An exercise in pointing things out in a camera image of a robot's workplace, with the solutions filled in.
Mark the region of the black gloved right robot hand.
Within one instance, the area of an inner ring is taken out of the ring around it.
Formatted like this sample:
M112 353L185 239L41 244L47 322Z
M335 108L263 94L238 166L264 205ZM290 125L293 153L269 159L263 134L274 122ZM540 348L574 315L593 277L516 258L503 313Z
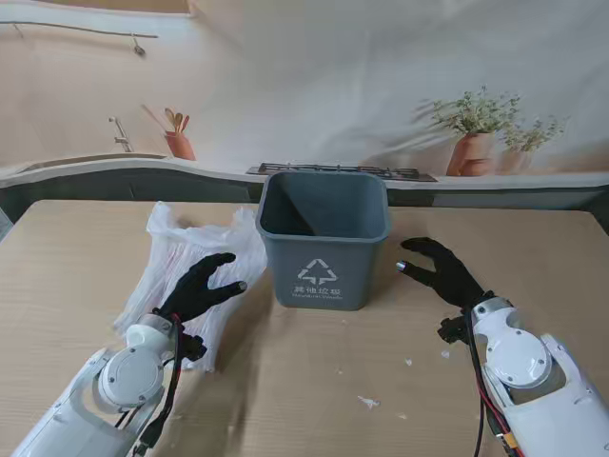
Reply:
M458 308L472 308L484 297L485 290L464 263L448 248L428 237L409 238L401 247L432 260L434 270L403 263L402 274L432 288L446 303Z

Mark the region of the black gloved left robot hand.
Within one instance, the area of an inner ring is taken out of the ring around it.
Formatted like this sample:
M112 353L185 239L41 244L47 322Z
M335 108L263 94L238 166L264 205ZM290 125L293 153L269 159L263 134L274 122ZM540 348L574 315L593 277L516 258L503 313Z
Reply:
M203 315L210 308L241 295L247 289L244 281L219 288L208 286L208 280L219 267L235 260L236 255L229 252L204 257L189 268L162 306L153 312L167 320L176 315L181 323L185 323Z

